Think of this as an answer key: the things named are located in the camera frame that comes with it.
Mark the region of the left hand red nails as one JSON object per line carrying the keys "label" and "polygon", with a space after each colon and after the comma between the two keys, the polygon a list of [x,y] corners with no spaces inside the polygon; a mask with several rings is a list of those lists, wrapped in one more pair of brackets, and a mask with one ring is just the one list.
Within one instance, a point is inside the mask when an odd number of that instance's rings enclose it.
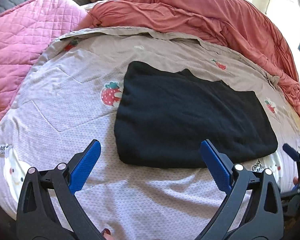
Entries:
{"label": "left hand red nails", "polygon": [[114,240],[114,237],[111,235],[111,231],[108,228],[104,228],[101,234],[106,240]]}

